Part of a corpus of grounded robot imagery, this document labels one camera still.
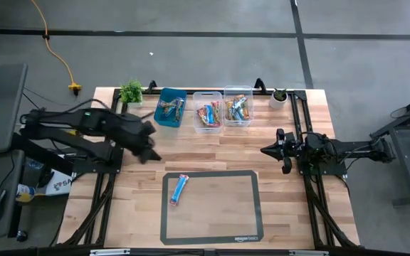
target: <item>wooden table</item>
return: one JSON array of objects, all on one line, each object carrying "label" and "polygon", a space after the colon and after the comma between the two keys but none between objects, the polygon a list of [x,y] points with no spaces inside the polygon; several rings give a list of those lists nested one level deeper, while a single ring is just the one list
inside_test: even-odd
[{"label": "wooden table", "polygon": [[[109,106],[114,88],[98,87],[95,99]],[[334,137],[332,120],[324,90],[306,90],[312,127],[315,132]],[[159,96],[144,95],[143,108],[130,110],[147,114],[155,109]],[[250,127],[224,127],[220,134],[197,134],[194,131],[193,102],[186,101],[180,128],[161,127],[151,117],[157,129],[152,135],[155,150],[162,161],[142,165],[126,151],[122,172],[117,176],[105,239],[106,247],[175,247],[229,249],[308,249],[314,248],[303,178],[295,166],[291,174],[283,175],[282,162],[260,153],[260,148],[275,142],[275,131],[283,128],[294,132],[290,101],[282,110],[268,106],[269,97],[254,97],[254,115]],[[303,114],[300,103],[301,122]],[[260,242],[165,246],[159,239],[162,177],[173,171],[254,170],[258,175],[263,229]],[[88,214],[93,197],[96,174],[86,174],[72,185],[58,242],[67,240]],[[358,244],[357,229],[347,189],[334,176],[324,176],[324,187],[330,214]],[[324,225],[318,217],[321,238]]]}]

